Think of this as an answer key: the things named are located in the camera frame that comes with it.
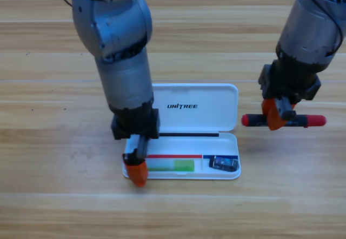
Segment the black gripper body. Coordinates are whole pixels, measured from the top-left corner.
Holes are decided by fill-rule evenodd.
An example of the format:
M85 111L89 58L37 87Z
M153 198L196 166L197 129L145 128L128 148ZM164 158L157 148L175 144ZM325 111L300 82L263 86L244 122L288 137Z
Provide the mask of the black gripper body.
M139 136L137 147L131 153L130 158L146 158L149 140L159 138L159 111L152 105L153 102L145 102L134 109L110 108L114 113L111 123L114 139L121 140L130 138L132 135Z
M318 63L303 63L293 58L276 59L266 64L259 76L264 99L273 99L279 119L292 121L296 112L292 105L301 100L312 100L321 86Z

